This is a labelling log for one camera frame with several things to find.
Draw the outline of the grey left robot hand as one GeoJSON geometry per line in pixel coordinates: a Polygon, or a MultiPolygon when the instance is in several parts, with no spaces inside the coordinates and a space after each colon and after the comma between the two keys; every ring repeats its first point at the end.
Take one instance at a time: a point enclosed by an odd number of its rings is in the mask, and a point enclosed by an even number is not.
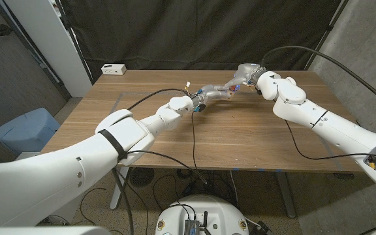
{"type": "Polygon", "coordinates": [[[223,86],[206,85],[196,93],[190,95],[193,102],[193,112],[201,112],[205,109],[206,103],[214,99],[230,99],[234,92],[223,86]]]}

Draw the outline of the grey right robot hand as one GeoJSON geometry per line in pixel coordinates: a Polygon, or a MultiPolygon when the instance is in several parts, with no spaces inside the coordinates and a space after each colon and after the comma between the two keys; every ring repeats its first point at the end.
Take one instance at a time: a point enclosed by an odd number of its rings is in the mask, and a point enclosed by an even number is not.
{"type": "Polygon", "coordinates": [[[237,85],[255,85],[257,84],[259,77],[267,70],[265,67],[261,67],[259,64],[243,63],[238,66],[237,71],[234,73],[233,79],[228,81],[224,88],[230,88],[237,85]]]}

